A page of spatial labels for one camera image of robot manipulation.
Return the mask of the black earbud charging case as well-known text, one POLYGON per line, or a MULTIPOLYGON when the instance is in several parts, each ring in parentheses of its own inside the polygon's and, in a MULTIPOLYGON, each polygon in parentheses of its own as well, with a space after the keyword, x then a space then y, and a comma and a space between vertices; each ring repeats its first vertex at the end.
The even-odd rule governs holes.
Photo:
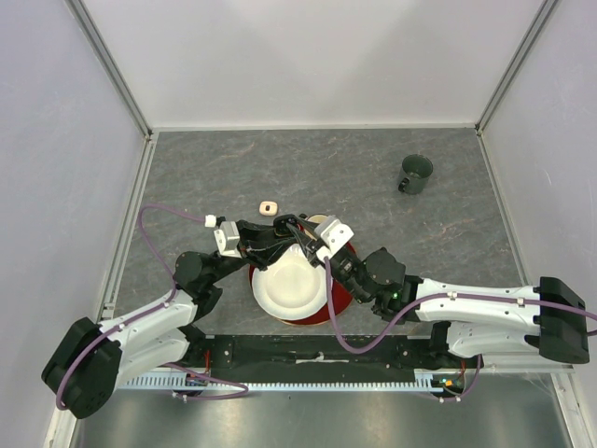
POLYGON ((283 215, 273 220, 274 233, 278 237, 289 237, 298 227, 299 221, 295 215, 283 215))

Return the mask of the pink earbud charging case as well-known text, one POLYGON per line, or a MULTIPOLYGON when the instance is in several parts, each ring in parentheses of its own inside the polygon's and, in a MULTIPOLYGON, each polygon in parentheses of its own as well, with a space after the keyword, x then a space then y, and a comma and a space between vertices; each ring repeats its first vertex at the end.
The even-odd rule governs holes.
POLYGON ((274 217, 278 213, 278 204, 274 201, 263 201, 258 207, 258 212, 264 217, 274 217))

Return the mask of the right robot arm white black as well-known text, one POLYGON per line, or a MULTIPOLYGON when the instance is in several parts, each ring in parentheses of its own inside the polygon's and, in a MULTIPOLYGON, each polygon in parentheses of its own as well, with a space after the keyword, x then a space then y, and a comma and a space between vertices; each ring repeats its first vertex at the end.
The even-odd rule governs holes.
POLYGON ((490 353, 537 353, 562 364, 590 360, 593 315, 558 278, 543 276, 536 287, 451 285, 408 275, 384 247, 360 259, 348 247, 351 228, 336 217, 320 224, 291 217, 286 227, 307 260, 324 267, 328 285, 338 283, 357 302, 371 304, 389 328, 410 319, 445 324, 426 346, 438 367, 490 353))

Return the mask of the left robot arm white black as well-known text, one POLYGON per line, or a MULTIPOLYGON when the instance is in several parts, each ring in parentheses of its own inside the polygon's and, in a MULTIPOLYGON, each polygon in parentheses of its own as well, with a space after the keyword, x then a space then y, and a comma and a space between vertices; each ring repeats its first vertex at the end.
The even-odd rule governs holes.
POLYGON ((294 215, 270 225, 213 215, 205 221, 214 231, 216 250, 181 254, 164 296, 121 317, 100 323, 82 317, 70 326, 41 373, 59 410, 84 419, 136 376, 177 361, 197 366, 205 346, 193 325, 215 308, 222 295, 217 282, 246 265, 269 268, 299 233, 294 215))

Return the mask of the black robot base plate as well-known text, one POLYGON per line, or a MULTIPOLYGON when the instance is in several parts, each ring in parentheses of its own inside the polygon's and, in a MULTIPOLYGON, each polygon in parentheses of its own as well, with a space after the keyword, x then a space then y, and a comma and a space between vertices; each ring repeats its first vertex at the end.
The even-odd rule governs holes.
POLYGON ((402 335, 387 336, 360 355, 332 335, 216 335, 191 343, 179 363, 244 384, 355 384, 409 383, 417 369, 472 371, 477 359, 453 355, 445 343, 402 335))

